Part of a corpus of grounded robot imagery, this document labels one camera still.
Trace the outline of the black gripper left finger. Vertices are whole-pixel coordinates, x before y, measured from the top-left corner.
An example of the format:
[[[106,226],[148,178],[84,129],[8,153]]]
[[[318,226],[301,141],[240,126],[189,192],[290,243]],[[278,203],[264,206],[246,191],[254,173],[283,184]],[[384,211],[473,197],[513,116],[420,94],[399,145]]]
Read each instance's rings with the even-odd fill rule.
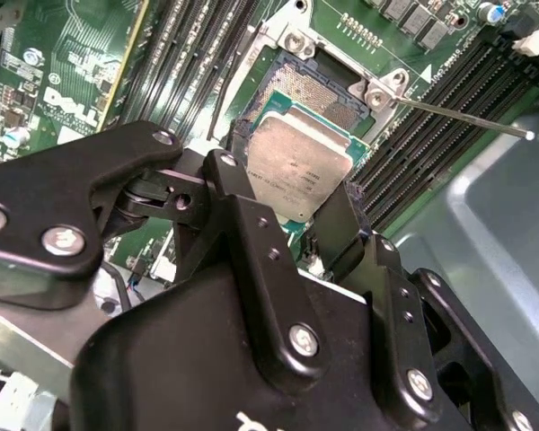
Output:
[[[327,372],[331,351],[273,210],[223,150],[186,156],[181,142],[136,121],[0,163],[0,301],[62,310],[84,297],[103,244],[149,217],[188,230],[185,287],[230,286],[252,362],[294,394]]]

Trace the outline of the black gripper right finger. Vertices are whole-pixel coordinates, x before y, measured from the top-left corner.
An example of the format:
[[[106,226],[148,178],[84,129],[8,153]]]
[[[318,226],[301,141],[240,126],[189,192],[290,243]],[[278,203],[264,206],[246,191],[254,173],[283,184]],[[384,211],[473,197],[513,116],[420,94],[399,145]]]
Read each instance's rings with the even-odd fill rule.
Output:
[[[360,187],[342,182],[314,218],[332,283],[367,303],[376,404],[401,430],[539,430],[539,403],[446,281],[406,270],[375,233]]]

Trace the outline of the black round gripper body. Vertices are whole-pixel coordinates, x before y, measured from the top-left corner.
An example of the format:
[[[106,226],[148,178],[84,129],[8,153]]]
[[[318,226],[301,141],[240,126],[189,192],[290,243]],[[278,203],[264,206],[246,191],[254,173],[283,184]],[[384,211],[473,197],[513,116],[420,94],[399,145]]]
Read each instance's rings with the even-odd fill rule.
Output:
[[[370,309],[330,283],[299,277],[331,365],[297,395],[258,371],[228,268],[212,268],[101,326],[75,360],[74,430],[412,430],[374,396]]]

